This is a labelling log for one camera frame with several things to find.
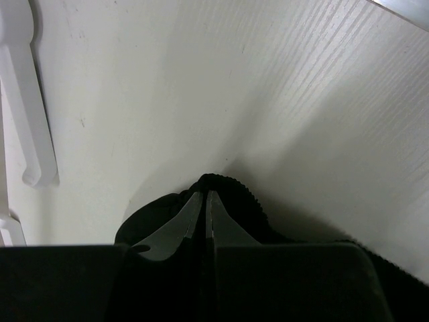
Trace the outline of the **black trousers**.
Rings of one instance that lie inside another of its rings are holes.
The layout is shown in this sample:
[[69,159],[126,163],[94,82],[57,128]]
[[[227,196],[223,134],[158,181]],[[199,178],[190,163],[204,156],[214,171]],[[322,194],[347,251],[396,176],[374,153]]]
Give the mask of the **black trousers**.
[[[206,199],[261,245],[214,248],[206,238]],[[203,203],[191,240],[152,262],[131,247],[177,216],[191,196]],[[428,287],[395,264],[340,240],[309,243],[273,230],[257,199],[234,178],[205,174],[189,189],[152,201],[119,228],[130,247],[114,319],[161,321],[427,321]]]

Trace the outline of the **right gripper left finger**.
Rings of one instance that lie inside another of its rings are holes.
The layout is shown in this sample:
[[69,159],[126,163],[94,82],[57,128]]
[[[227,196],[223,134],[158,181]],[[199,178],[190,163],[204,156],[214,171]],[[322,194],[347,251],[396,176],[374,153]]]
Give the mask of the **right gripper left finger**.
[[186,240],[192,239],[202,203],[203,194],[195,192],[177,216],[148,237],[133,245],[131,249],[152,262],[168,260]]

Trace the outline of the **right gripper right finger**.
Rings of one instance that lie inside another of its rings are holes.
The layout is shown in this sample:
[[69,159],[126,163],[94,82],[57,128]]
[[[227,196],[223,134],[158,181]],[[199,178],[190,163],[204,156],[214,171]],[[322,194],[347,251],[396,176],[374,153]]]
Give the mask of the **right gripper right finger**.
[[205,223],[206,238],[212,241],[214,248],[250,248],[261,245],[231,218],[216,191],[208,192]]

